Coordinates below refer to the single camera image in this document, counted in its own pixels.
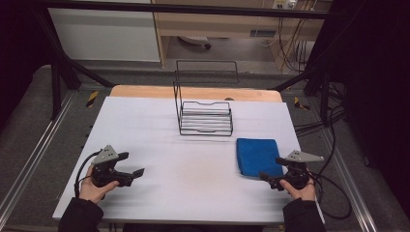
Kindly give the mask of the wooden desk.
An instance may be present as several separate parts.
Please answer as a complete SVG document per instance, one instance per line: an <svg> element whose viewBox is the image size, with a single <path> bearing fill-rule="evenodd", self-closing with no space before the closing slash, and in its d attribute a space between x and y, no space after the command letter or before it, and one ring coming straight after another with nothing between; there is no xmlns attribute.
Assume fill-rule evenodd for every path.
<svg viewBox="0 0 410 232"><path fill-rule="evenodd" d="M269 9L274 0L151 0L154 4L199 5ZM327 11L330 5L320 0L298 0L291 11ZM295 60L296 46L315 42L324 21L263 16L218 14L155 13L158 36L256 39L272 51L277 67L284 71Z"/></svg>

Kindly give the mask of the white table mat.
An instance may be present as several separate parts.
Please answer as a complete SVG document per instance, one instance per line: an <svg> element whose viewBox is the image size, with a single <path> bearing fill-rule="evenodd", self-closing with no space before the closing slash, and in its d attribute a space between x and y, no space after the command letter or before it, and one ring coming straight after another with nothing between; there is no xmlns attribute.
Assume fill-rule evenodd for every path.
<svg viewBox="0 0 410 232"><path fill-rule="evenodd" d="M143 169L130 187L117 188L100 206L104 220L130 223L259 224L282 222L284 191L241 175L239 138L271 138L285 157L300 145L283 102L233 101L229 136L179 133L172 99L108 97L81 157L111 145L129 157L119 171Z"/></svg>

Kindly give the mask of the person's left hand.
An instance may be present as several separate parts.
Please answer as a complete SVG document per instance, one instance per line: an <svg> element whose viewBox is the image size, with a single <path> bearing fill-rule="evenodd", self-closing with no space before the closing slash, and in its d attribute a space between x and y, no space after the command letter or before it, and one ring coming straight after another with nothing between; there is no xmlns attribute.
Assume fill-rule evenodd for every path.
<svg viewBox="0 0 410 232"><path fill-rule="evenodd" d="M118 181L108 183L103 187L96 187L91 177L86 177L80 187L79 198L87 201L91 201L95 204L99 204L105 197L105 195L116 189L119 185Z"/></svg>

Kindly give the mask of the blue towel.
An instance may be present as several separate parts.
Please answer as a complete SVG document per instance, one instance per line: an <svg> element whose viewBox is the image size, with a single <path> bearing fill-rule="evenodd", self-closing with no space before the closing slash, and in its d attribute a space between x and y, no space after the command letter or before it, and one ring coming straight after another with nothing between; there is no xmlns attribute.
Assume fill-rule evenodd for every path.
<svg viewBox="0 0 410 232"><path fill-rule="evenodd" d="M260 172L269 176L282 175L282 167L276 163L278 145L274 139L238 138L236 156L242 175L258 177Z"/></svg>

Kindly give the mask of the yellow black floor tape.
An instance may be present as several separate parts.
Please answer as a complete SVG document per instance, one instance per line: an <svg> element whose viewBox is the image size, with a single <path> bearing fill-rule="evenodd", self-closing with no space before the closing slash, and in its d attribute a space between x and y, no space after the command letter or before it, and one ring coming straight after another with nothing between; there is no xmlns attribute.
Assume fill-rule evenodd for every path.
<svg viewBox="0 0 410 232"><path fill-rule="evenodd" d="M302 108L303 110L310 110L310 107L308 105L301 104L298 97L294 97L294 106L297 108Z"/></svg>
<svg viewBox="0 0 410 232"><path fill-rule="evenodd" d="M86 107L92 107L92 105L93 105L95 99L97 98L98 94L99 94L99 91L93 91L91 93L91 95L90 95L90 97L89 97L89 99L86 103Z"/></svg>

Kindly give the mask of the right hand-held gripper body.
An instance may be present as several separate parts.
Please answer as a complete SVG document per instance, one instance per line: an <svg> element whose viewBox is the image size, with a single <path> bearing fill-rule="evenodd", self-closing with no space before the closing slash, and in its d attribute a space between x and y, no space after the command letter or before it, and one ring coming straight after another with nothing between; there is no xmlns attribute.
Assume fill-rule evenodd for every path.
<svg viewBox="0 0 410 232"><path fill-rule="evenodd" d="M279 183L280 180L286 180L295 189L303 189L308 182L309 174L307 163L323 161L321 156L312 155L302 151L293 151L286 158L289 160L289 164L284 166L287 168L287 172L284 175L272 177L274 182L270 185L271 189L284 190Z"/></svg>

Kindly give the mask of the black metal frame bar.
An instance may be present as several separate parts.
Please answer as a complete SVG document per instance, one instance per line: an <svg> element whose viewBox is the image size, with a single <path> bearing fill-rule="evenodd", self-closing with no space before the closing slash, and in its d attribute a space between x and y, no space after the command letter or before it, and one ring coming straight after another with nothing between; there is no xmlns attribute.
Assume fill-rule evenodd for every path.
<svg viewBox="0 0 410 232"><path fill-rule="evenodd" d="M39 6L46 7L46 8L93 10L93 11L197 14L197 15L240 15L240 16L263 16L263 17L307 18L307 19L342 19L342 18L345 18L345 14L338 13L338 12L269 10L269 9L239 8L239 7L172 5L172 4L143 4L143 3L75 1L75 0L35 0L35 3Z"/></svg>

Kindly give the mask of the white cabinet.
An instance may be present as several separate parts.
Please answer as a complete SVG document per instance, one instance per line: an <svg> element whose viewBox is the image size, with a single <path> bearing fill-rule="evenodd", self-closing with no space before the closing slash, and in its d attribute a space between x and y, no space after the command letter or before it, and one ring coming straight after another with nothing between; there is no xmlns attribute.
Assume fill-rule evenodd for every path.
<svg viewBox="0 0 410 232"><path fill-rule="evenodd" d="M159 62L153 15L50 9L65 52L76 60Z"/></svg>

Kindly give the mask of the person's right hand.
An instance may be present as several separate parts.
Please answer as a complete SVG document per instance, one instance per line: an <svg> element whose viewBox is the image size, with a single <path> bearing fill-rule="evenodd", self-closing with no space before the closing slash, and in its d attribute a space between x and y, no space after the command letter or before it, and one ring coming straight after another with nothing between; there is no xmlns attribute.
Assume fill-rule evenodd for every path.
<svg viewBox="0 0 410 232"><path fill-rule="evenodd" d="M281 186L294 198L301 198L304 201L314 201L316 198L315 185L311 178L308 179L307 185L302 189L294 188L286 180L280 180Z"/></svg>

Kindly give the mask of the white power strip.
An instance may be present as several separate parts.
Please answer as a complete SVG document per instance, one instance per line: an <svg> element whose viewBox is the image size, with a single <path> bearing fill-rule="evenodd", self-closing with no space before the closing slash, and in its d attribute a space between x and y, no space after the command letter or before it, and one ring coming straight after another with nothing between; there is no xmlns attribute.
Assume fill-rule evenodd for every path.
<svg viewBox="0 0 410 232"><path fill-rule="evenodd" d="M292 10L297 5L298 0L274 0L273 8L279 10Z"/></svg>

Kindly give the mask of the black curtain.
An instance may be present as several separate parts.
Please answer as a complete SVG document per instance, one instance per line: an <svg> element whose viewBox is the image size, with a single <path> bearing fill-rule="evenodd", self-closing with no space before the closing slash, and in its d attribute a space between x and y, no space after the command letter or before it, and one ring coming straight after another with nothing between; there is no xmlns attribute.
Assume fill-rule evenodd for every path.
<svg viewBox="0 0 410 232"><path fill-rule="evenodd" d="M343 41L331 79L345 84L365 154L410 219L410 0L333 0L330 10L346 19L316 43Z"/></svg>
<svg viewBox="0 0 410 232"><path fill-rule="evenodd" d="M47 53L30 0L0 0L0 130L27 91L34 72L49 63Z"/></svg>

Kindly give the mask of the black metal frame strut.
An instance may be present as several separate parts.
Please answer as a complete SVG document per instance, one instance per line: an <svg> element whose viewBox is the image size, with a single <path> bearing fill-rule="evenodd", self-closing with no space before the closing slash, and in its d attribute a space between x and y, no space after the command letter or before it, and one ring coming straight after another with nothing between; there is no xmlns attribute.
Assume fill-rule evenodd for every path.
<svg viewBox="0 0 410 232"><path fill-rule="evenodd" d="M46 16L45 11L33 12L33 15L44 33L50 48L51 57L51 86L52 86L52 115L54 120L62 111L61 81L64 81L69 90L78 90L81 86L77 72L85 74L104 87L112 88L114 83L91 72L82 65L70 58L61 45L56 30L50 17Z"/></svg>
<svg viewBox="0 0 410 232"><path fill-rule="evenodd" d="M311 97L316 92L320 92L319 119L325 126L328 126L330 124L330 119L328 118L330 72L327 68L309 68L280 85L273 87L273 90L281 92L304 79L307 80L307 85L304 89L304 93L307 97Z"/></svg>

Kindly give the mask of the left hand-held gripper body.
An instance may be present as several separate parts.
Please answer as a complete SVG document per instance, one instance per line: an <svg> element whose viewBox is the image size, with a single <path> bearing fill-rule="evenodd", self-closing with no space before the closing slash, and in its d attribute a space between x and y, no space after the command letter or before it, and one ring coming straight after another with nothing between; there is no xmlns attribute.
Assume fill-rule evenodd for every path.
<svg viewBox="0 0 410 232"><path fill-rule="evenodd" d="M102 148L93 159L92 182L96 187L103 187L110 182L118 181L119 187L130 187L134 177L131 173L119 172L115 169L118 154L111 145Z"/></svg>

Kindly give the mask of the white grey device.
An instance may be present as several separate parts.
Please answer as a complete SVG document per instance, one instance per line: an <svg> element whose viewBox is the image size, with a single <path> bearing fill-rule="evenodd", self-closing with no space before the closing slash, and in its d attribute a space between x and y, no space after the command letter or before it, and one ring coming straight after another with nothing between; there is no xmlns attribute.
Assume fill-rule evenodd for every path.
<svg viewBox="0 0 410 232"><path fill-rule="evenodd" d="M203 45L206 49L210 49L212 47L206 37L180 36L179 39L189 44Z"/></svg>

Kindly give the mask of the aluminium floor rail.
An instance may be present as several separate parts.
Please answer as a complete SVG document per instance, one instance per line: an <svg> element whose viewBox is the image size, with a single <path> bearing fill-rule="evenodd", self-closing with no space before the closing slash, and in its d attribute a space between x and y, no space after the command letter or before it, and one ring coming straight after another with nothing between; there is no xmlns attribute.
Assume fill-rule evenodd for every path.
<svg viewBox="0 0 410 232"><path fill-rule="evenodd" d="M28 161L25 162L11 189L6 194L5 199L0 203L0 228L5 226L7 220L12 214L19 198L41 162L44 153L46 152L55 133L58 131L61 123L65 119L76 95L77 92L70 91L66 97L64 97L61 111L57 114L55 119L48 123L42 137L30 154Z"/></svg>
<svg viewBox="0 0 410 232"><path fill-rule="evenodd" d="M332 161L336 167L337 174L346 191L353 208L354 214L363 232L377 232L377 226L366 206L366 203L356 185L352 174L348 170L347 165L342 159L341 152L337 148L335 137L330 129L323 130L323 136L326 143L333 154Z"/></svg>

